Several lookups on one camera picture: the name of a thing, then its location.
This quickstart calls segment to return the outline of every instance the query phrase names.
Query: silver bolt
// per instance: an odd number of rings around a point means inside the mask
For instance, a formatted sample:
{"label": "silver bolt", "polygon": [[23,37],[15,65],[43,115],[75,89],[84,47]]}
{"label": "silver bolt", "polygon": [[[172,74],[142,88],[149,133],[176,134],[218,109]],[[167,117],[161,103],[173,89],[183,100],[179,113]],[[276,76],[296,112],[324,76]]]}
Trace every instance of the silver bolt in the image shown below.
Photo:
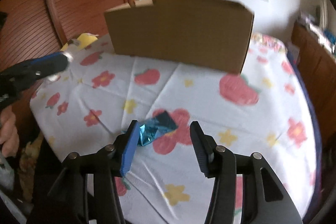
{"label": "silver bolt", "polygon": [[113,144],[108,144],[107,146],[105,146],[105,150],[107,152],[111,152],[114,150],[114,145]]}
{"label": "silver bolt", "polygon": [[69,155],[68,155],[68,158],[71,159],[71,160],[74,160],[75,158],[78,157],[78,153],[77,152],[71,152]]}
{"label": "silver bolt", "polygon": [[262,155],[260,153],[256,152],[256,153],[253,153],[253,157],[257,160],[260,160],[262,158]]}
{"label": "silver bolt", "polygon": [[222,145],[217,145],[217,146],[216,146],[216,150],[217,150],[218,152],[224,152],[224,151],[225,151],[225,147],[222,146]]}

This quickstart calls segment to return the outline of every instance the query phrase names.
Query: box flap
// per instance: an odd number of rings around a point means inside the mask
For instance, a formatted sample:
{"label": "box flap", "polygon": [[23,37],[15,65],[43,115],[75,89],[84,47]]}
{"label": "box flap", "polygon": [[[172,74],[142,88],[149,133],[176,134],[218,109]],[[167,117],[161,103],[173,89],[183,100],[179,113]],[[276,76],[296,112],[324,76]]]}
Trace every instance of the box flap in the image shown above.
{"label": "box flap", "polygon": [[254,14],[229,0],[152,0],[107,10],[117,54],[171,60],[240,73]]}

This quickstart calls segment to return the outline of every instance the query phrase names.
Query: blue wrapper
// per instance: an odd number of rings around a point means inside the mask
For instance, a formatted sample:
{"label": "blue wrapper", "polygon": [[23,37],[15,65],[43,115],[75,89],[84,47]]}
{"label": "blue wrapper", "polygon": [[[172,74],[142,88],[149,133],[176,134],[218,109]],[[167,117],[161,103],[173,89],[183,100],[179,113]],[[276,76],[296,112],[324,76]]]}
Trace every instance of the blue wrapper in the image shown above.
{"label": "blue wrapper", "polygon": [[166,111],[154,118],[147,119],[143,122],[143,124],[140,124],[138,146],[148,145],[155,139],[176,129],[176,123]]}

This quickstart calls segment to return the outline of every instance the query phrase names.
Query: hand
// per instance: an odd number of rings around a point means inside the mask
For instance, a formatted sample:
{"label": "hand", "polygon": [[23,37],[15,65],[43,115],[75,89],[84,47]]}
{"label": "hand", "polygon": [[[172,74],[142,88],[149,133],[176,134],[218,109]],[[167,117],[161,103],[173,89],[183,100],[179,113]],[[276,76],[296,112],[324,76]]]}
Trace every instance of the hand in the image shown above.
{"label": "hand", "polygon": [[19,148],[19,135],[15,126],[16,117],[12,112],[12,106],[6,107],[0,113],[0,144],[3,144],[4,157],[15,156]]}

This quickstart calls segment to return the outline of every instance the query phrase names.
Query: strawberry print tablecloth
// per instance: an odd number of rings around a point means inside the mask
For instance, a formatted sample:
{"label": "strawberry print tablecloth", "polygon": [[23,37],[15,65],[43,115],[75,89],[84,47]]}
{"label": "strawberry print tablecloth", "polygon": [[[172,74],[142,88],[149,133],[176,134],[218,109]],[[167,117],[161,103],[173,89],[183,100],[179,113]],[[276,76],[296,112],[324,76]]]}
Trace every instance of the strawberry print tablecloth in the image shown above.
{"label": "strawberry print tablecloth", "polygon": [[[199,170],[189,136],[192,121],[234,153],[263,154],[301,216],[314,191],[310,113],[284,45],[272,37],[252,36],[237,76],[118,56],[107,35],[77,52],[56,82],[42,84],[31,109],[61,161],[72,151],[85,155],[113,143],[133,119],[169,112],[177,130],[138,147],[130,172],[116,180],[123,214],[133,224],[204,223],[214,180]],[[236,191],[239,223],[241,177]]]}

